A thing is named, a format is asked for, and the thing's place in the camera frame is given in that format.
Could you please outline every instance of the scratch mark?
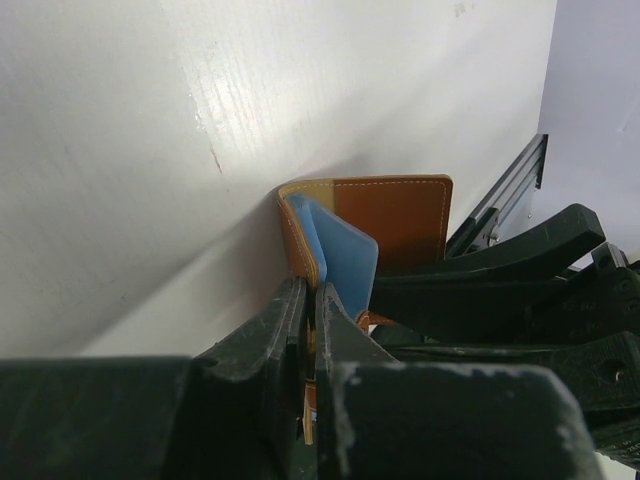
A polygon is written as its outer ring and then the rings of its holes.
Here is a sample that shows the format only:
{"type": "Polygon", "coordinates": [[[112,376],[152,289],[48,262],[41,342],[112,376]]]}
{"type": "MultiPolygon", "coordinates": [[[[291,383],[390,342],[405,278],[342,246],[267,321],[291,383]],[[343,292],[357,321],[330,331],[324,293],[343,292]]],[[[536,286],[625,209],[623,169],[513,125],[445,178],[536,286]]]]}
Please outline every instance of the scratch mark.
{"type": "Polygon", "coordinates": [[[629,126],[631,121],[638,116],[638,107],[640,107],[640,91],[636,93],[636,96],[631,102],[631,107],[629,107],[626,115],[622,117],[622,121],[620,122],[620,126],[618,127],[618,133],[627,133],[627,127],[629,126]]]}
{"type": "Polygon", "coordinates": [[[466,11],[467,11],[467,6],[464,4],[464,2],[456,3],[453,6],[453,13],[455,14],[456,18],[458,18],[460,15],[462,15],[466,11]]]}
{"type": "Polygon", "coordinates": [[[573,432],[566,425],[560,425],[556,428],[556,432],[562,439],[562,448],[571,452],[573,450],[573,432]]]}
{"type": "Polygon", "coordinates": [[[220,173],[222,173],[222,167],[220,166],[220,161],[218,160],[216,151],[213,149],[213,145],[211,145],[211,143],[209,143],[209,151],[211,152],[211,155],[213,155],[213,159],[216,162],[216,166],[218,167],[218,170],[220,171],[220,173]]]}
{"type": "Polygon", "coordinates": [[[11,426],[11,431],[9,432],[9,438],[7,439],[7,443],[5,444],[5,451],[11,451],[11,447],[15,443],[16,439],[20,435],[20,431],[24,425],[24,421],[27,419],[27,414],[29,413],[29,408],[31,407],[31,403],[38,396],[38,390],[40,390],[40,385],[47,376],[47,371],[44,370],[40,376],[31,384],[31,388],[29,388],[29,393],[25,397],[22,402],[22,406],[16,415],[15,420],[13,421],[13,425],[11,426]]]}
{"type": "Polygon", "coordinates": [[[349,411],[345,403],[345,385],[350,383],[355,377],[357,367],[357,363],[348,362],[343,363],[334,371],[334,378],[336,380],[333,389],[333,421],[336,432],[338,432],[338,438],[336,440],[336,454],[340,464],[340,471],[345,477],[348,477],[351,474],[348,450],[356,443],[356,434],[351,426],[349,411]]]}
{"type": "MultiPolygon", "coordinates": [[[[93,372],[88,372],[85,375],[85,382],[83,384],[82,391],[78,393],[75,400],[73,401],[72,408],[75,408],[83,400],[86,387],[91,383],[93,376],[93,372]]],[[[129,388],[126,388],[124,395],[120,398],[117,398],[114,402],[111,403],[111,405],[109,405],[109,410],[104,413],[102,418],[96,419],[90,424],[85,425],[86,428],[82,429],[81,431],[74,432],[72,438],[56,439],[58,442],[62,443],[58,443],[58,450],[53,450],[49,453],[49,456],[47,457],[47,463],[51,465],[60,464],[60,460],[64,459],[64,455],[67,455],[69,452],[75,451],[76,446],[85,441],[87,437],[94,435],[95,432],[99,432],[101,429],[109,425],[114,418],[118,417],[119,412],[121,411],[121,408],[119,408],[120,405],[132,402],[136,398],[139,398],[142,392],[145,391],[151,377],[152,374],[146,372],[142,377],[142,380],[136,384],[136,387],[133,391],[131,391],[129,388]]]]}
{"type": "Polygon", "coordinates": [[[66,406],[66,413],[64,415],[64,417],[58,422],[58,424],[65,424],[67,423],[67,421],[69,420],[69,418],[71,418],[73,416],[73,414],[76,411],[76,408],[78,408],[81,404],[82,404],[82,400],[84,399],[84,396],[87,392],[87,388],[89,387],[89,385],[91,384],[92,380],[93,380],[93,372],[91,370],[89,370],[82,378],[82,383],[80,384],[80,387],[78,388],[78,392],[75,395],[75,398],[73,399],[73,401],[71,402],[71,405],[67,405],[66,406]]]}

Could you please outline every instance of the wallet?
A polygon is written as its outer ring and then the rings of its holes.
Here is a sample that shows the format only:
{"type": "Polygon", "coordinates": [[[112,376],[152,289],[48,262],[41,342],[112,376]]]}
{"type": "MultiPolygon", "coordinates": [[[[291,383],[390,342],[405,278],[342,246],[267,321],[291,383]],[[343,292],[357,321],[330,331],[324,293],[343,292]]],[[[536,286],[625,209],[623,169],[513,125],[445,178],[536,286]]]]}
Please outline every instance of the wallet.
{"type": "MultiPolygon", "coordinates": [[[[444,258],[453,182],[446,175],[327,178],[277,191],[291,274],[315,290],[332,283],[345,314],[365,332],[395,322],[369,311],[376,275],[432,265],[444,258]]],[[[308,324],[310,365],[314,325],[308,324]]],[[[313,368],[305,389],[305,439],[316,410],[313,368]]]]}

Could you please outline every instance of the white stitching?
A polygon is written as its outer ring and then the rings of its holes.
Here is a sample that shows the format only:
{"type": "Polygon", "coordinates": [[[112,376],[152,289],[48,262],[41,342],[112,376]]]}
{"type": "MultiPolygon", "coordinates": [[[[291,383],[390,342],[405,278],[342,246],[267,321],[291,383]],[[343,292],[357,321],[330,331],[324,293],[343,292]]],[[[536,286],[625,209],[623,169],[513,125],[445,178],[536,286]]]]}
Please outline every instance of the white stitching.
{"type": "Polygon", "coordinates": [[[442,187],[442,212],[440,213],[440,230],[438,232],[439,233],[438,246],[436,250],[436,255],[440,257],[441,255],[440,247],[442,246],[442,229],[444,228],[444,210],[445,210],[445,203],[447,200],[447,186],[445,185],[444,182],[440,180],[386,180],[386,181],[380,181],[380,182],[364,182],[364,183],[309,183],[306,185],[298,185],[295,187],[290,187],[286,190],[283,190],[280,193],[280,195],[284,197],[285,195],[288,195],[291,192],[295,192],[297,190],[306,190],[311,187],[366,187],[370,185],[398,185],[398,184],[410,184],[410,183],[417,183],[417,184],[437,183],[442,187]]]}
{"type": "Polygon", "coordinates": [[[291,224],[291,220],[289,220],[289,216],[287,215],[287,212],[284,210],[284,208],[282,207],[280,202],[278,202],[278,208],[282,211],[282,214],[284,215],[284,218],[287,220],[287,223],[289,224],[289,228],[291,229],[291,234],[293,235],[293,239],[295,240],[296,245],[298,246],[298,253],[300,254],[300,258],[302,259],[302,264],[304,265],[304,271],[307,272],[307,278],[309,279],[309,281],[311,281],[311,278],[310,278],[310,275],[309,275],[309,268],[307,267],[307,259],[302,254],[302,248],[300,247],[300,242],[298,241],[298,236],[296,235],[296,232],[293,229],[293,225],[291,224]]]}
{"type": "Polygon", "coordinates": [[[360,317],[360,319],[358,320],[358,326],[365,330],[369,328],[369,311],[365,311],[362,316],[360,317]]]}

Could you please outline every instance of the tan leather panel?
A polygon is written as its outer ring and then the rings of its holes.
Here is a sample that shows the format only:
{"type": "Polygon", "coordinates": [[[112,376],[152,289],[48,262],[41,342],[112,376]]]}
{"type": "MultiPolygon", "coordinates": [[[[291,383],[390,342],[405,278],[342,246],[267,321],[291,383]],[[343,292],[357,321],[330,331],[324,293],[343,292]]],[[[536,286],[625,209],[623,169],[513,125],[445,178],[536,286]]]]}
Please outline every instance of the tan leather panel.
{"type": "Polygon", "coordinates": [[[335,212],[333,182],[334,179],[332,178],[293,182],[281,187],[278,191],[278,196],[284,199],[292,193],[302,193],[303,195],[313,198],[327,210],[335,212]]]}
{"type": "Polygon", "coordinates": [[[289,268],[294,277],[304,277],[309,284],[318,286],[318,264],[311,254],[311,250],[298,223],[293,209],[283,199],[278,198],[278,210],[284,248],[287,254],[289,268]]]}
{"type": "Polygon", "coordinates": [[[444,257],[453,189],[448,176],[348,178],[333,188],[336,215],[378,242],[378,273],[444,257]]]}
{"type": "Polygon", "coordinates": [[[393,320],[383,317],[382,315],[378,315],[377,313],[370,312],[369,310],[362,312],[356,323],[367,335],[369,334],[369,327],[371,325],[397,325],[393,320]]]}
{"type": "Polygon", "coordinates": [[[316,398],[316,381],[307,378],[307,383],[304,387],[305,397],[308,399],[309,408],[311,408],[312,412],[315,412],[318,409],[318,403],[316,398]]]}

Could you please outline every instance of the white wall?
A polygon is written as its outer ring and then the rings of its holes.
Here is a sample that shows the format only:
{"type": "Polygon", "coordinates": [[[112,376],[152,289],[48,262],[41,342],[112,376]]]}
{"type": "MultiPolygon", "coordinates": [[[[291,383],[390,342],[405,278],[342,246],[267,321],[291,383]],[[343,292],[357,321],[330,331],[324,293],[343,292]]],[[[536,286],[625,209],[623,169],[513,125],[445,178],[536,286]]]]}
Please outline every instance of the white wall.
{"type": "Polygon", "coordinates": [[[554,10],[4,1],[0,354],[210,345],[284,275],[265,199],[302,175],[450,173],[455,228],[536,131],[554,10]],[[162,318],[125,315],[211,242],[162,318]]]}
{"type": "MultiPolygon", "coordinates": [[[[594,209],[610,241],[640,248],[640,3],[560,0],[540,131],[549,150],[534,218],[594,209]]],[[[603,459],[611,479],[634,478],[603,459]]]]}

